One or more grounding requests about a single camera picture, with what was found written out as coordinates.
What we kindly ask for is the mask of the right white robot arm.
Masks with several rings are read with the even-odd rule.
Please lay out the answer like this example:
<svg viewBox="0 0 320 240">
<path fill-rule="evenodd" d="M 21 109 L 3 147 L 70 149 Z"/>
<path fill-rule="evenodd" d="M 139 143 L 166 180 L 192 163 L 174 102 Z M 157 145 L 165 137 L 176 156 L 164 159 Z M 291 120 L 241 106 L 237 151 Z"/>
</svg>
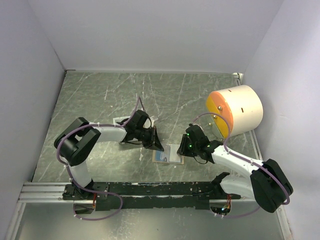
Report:
<svg viewBox="0 0 320 240">
<path fill-rule="evenodd" d="M 233 151 L 218 140 L 209 140 L 203 129 L 190 124 L 182 135 L 177 154 L 199 157 L 206 163 L 225 166 L 240 176 L 222 173 L 215 178 L 212 193 L 218 199 L 235 194 L 254 199 L 259 207 L 274 213 L 281 205 L 289 203 L 294 192 L 279 164 L 268 159 L 262 161 Z"/>
</svg>

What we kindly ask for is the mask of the beige card holder wallet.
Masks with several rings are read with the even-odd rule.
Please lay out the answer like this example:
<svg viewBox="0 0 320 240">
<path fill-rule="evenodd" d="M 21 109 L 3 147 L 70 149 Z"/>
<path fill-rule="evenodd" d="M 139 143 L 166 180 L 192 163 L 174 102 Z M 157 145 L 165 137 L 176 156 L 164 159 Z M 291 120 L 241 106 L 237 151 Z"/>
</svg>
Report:
<svg viewBox="0 0 320 240">
<path fill-rule="evenodd" d="M 154 150 L 152 154 L 152 161 L 154 163 L 163 163 L 163 164 L 175 164 L 183 165 L 184 157 L 177 154 L 179 149 L 178 144 L 165 144 L 163 146 L 164 151 Z"/>
</svg>

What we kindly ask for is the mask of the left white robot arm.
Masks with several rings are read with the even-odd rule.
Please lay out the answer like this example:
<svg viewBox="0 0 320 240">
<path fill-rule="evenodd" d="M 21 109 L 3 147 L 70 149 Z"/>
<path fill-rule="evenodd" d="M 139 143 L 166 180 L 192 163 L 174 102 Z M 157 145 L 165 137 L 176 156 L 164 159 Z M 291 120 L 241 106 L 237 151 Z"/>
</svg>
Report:
<svg viewBox="0 0 320 240">
<path fill-rule="evenodd" d="M 89 174 L 87 157 L 96 143 L 117 142 L 142 145 L 145 149 L 164 151 L 153 120 L 143 110 L 136 110 L 113 124 L 99 124 L 78 117 L 54 141 L 58 160 L 71 174 L 77 196 L 89 199 L 94 192 L 94 180 Z"/>
</svg>

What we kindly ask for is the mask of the white card tray box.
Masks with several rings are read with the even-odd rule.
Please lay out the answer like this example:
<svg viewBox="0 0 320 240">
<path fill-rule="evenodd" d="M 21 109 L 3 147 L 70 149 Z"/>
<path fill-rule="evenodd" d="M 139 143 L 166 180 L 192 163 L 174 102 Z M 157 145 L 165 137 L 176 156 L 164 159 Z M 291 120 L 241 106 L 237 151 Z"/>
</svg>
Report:
<svg viewBox="0 0 320 240">
<path fill-rule="evenodd" d="M 129 118 L 130 118 L 130 116 L 114 117 L 114 118 L 112 119 L 112 121 L 113 121 L 113 124 L 123 125 Z"/>
</svg>

